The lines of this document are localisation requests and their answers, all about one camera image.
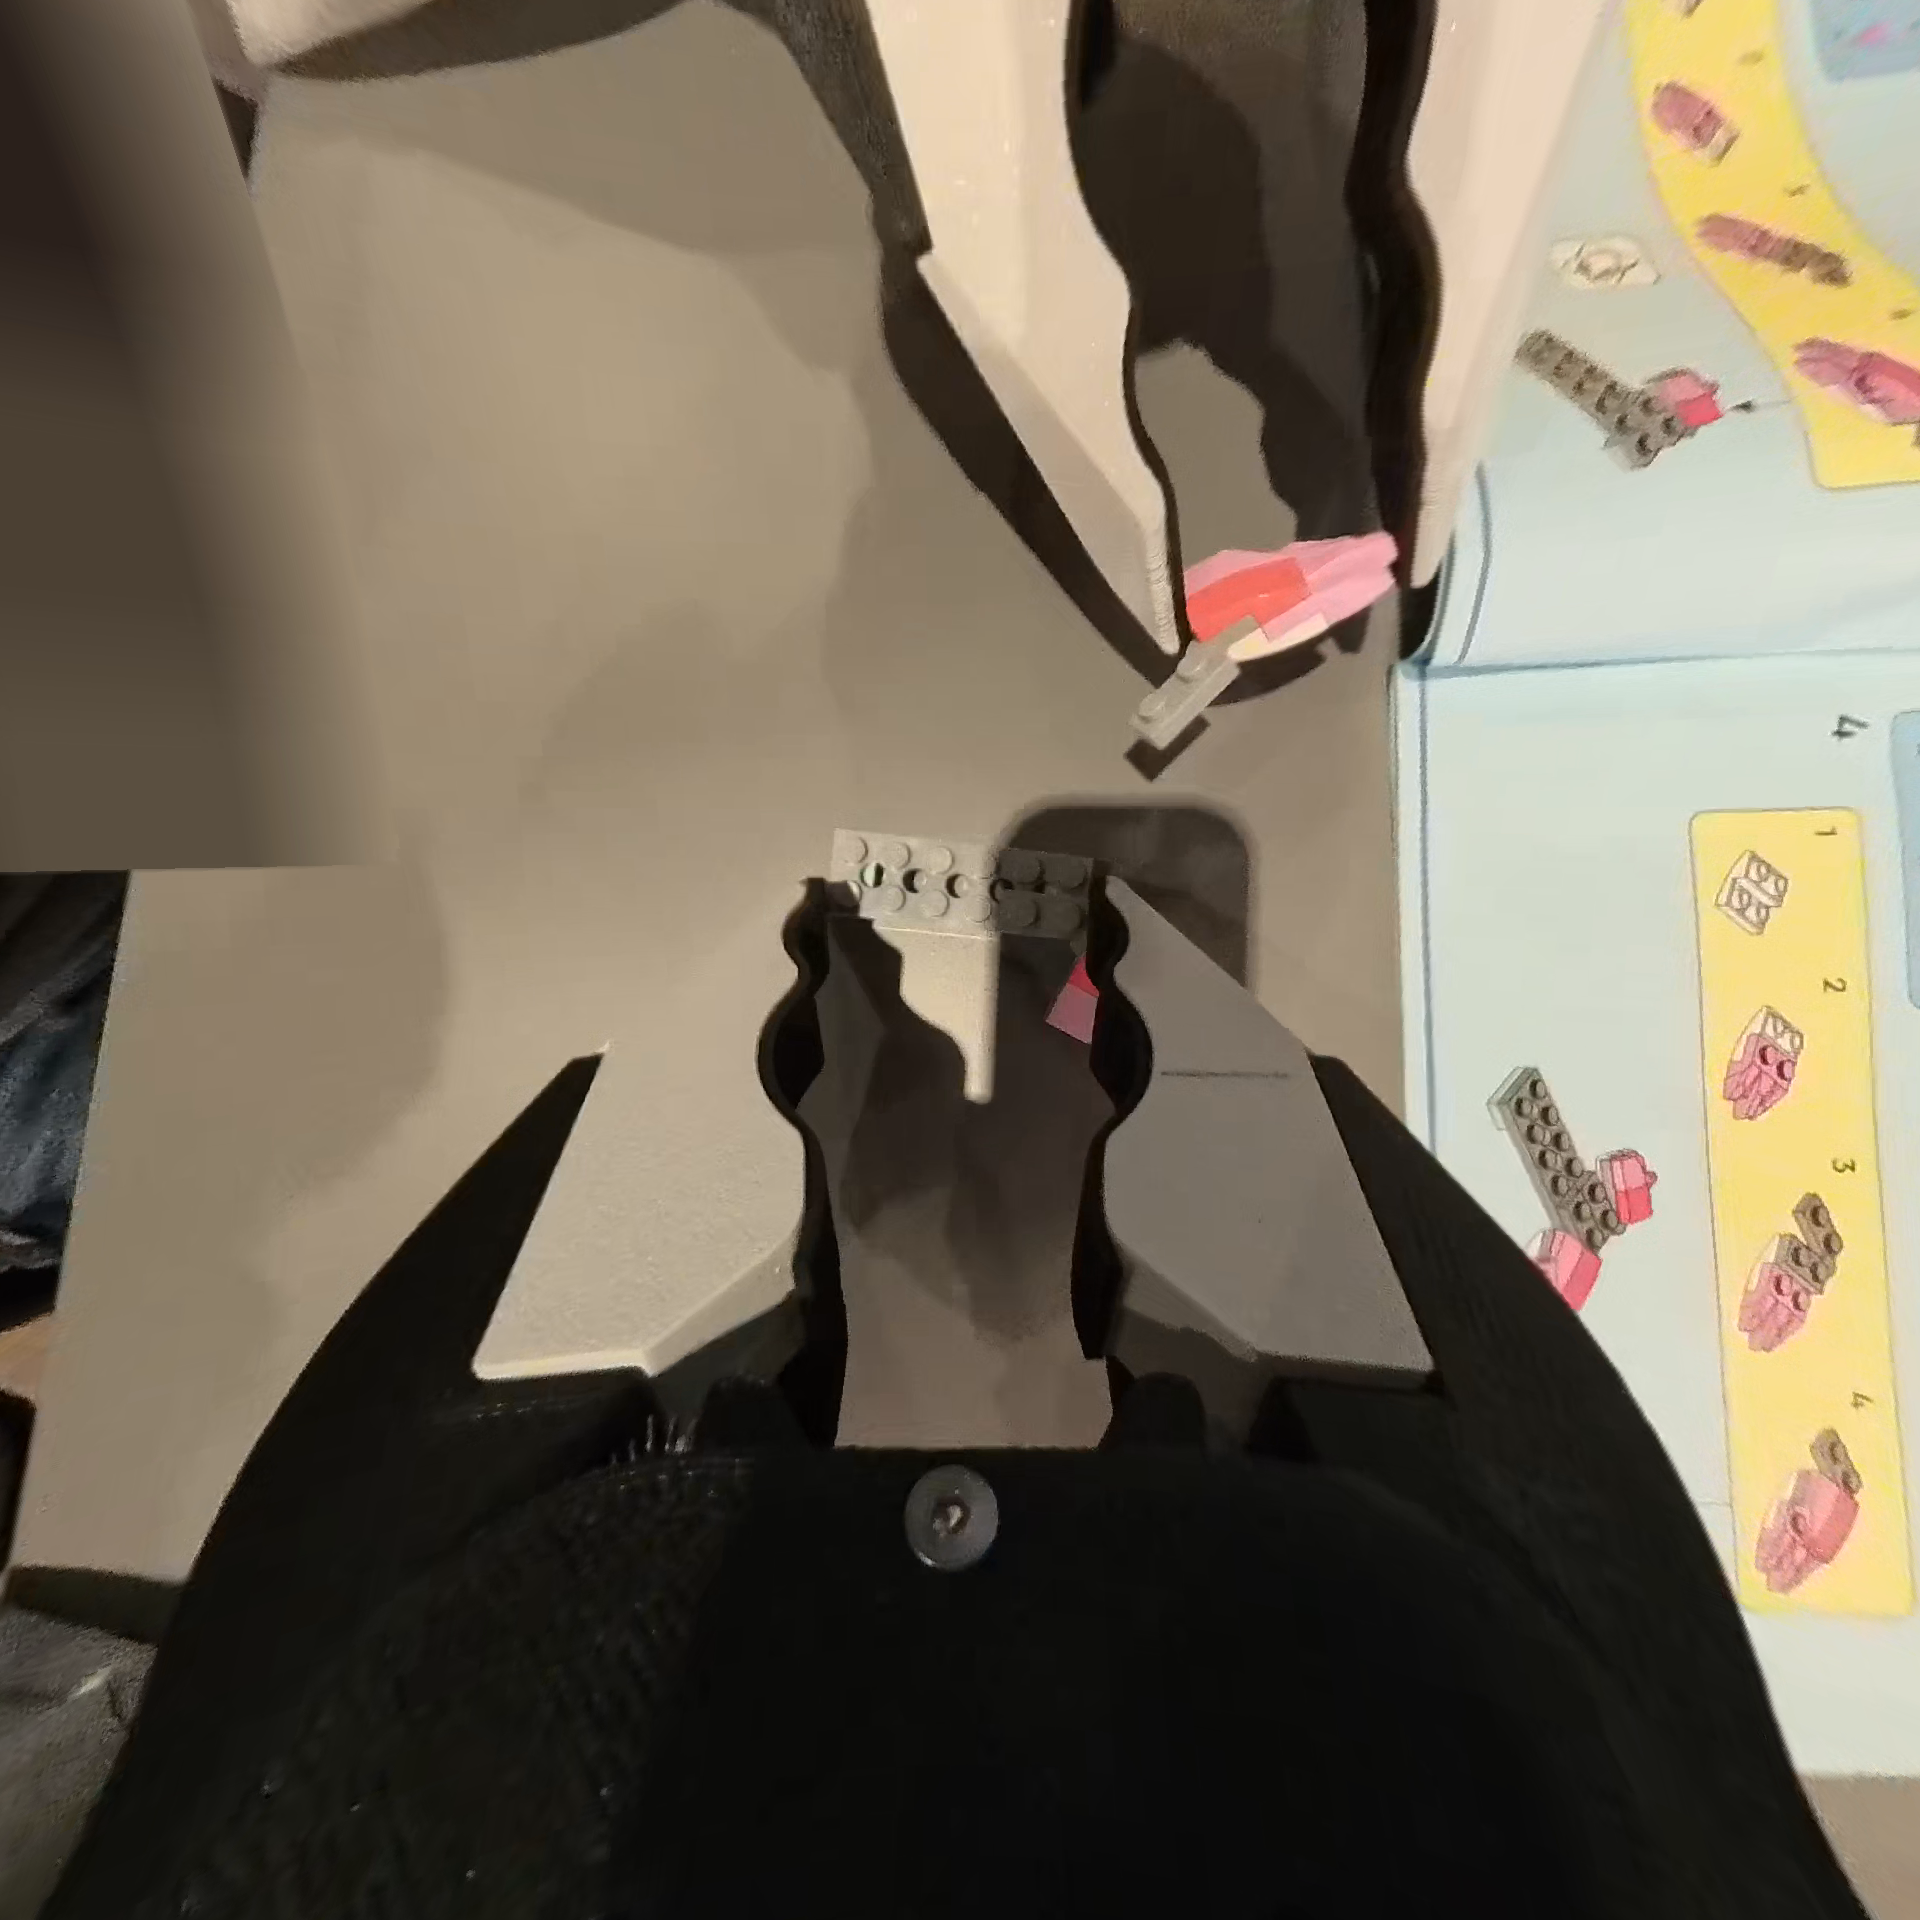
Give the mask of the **pink brick assembly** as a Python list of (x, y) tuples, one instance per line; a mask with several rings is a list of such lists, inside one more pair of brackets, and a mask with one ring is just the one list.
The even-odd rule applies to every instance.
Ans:
[(1243, 674), (1305, 649), (1369, 611), (1397, 582), (1389, 533), (1291, 542), (1275, 551), (1226, 548), (1187, 569), (1192, 634), (1172, 673), (1140, 699), (1133, 733), (1170, 749)]

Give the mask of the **grey desk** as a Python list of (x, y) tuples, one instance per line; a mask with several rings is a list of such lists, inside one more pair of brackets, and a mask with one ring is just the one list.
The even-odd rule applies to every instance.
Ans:
[[(171, 1606), (43, 1916), (1868, 1916), (1610, 1353), (1408, 1119), (1435, 582), (1165, 753), (869, 4), (267, 110), (393, 827), (130, 868), (19, 1539)], [(1360, 253), (1116, 253), (1172, 567), (1387, 533)], [(1185, 613), (1185, 646), (1192, 634)], [(1417, 1390), (1087, 1355), (1083, 950), (970, 1103), (833, 910), (831, 1444), (473, 1355), (604, 1049), (833, 831), (1099, 862), (1309, 1049)]]

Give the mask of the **grey plate brick assembly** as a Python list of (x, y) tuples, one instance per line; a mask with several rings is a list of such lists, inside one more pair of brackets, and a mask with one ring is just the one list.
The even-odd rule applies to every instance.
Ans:
[(1079, 953), (1098, 860), (996, 839), (837, 827), (825, 885), (897, 962), (903, 1007), (954, 1044), (970, 1103), (992, 1101), (1002, 950)]

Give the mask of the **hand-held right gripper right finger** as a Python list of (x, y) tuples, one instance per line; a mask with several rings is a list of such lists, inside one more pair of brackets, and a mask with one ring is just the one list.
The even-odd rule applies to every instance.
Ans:
[(1125, 879), (1089, 929), (1087, 1355), (1199, 1390), (1417, 1390), (1434, 1358), (1309, 1049)]

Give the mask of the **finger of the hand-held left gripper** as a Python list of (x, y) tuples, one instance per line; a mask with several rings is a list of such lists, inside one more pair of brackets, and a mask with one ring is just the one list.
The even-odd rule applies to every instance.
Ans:
[(1545, 258), (1545, 203), (1617, 4), (1367, 2), (1348, 212), (1364, 431), (1399, 582), (1426, 589)]
[(920, 275), (1098, 579), (1185, 649), (1172, 507), (1137, 423), (1133, 295), (1073, 153), (1082, 4), (871, 2)]

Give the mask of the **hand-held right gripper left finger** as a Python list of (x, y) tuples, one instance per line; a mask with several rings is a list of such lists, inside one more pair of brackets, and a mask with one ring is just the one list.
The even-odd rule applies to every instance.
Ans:
[(800, 1107), (825, 1068), (831, 887), (775, 889), (753, 925), (688, 938), (593, 1087), (483, 1333), (489, 1383), (639, 1374), (690, 1422), (763, 1381), (831, 1444), (847, 1295), (825, 1149)]

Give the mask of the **light blue instruction booklet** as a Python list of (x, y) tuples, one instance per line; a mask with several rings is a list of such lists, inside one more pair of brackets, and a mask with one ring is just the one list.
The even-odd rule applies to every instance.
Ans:
[(1408, 1119), (1915, 1777), (1915, 4), (1617, 4), (1397, 687)]

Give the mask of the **person's leg in jeans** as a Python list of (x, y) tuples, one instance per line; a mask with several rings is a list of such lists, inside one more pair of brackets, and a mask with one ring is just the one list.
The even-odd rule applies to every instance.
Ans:
[(123, 873), (3, 877), (4, 1325), (55, 1295), (127, 902)]

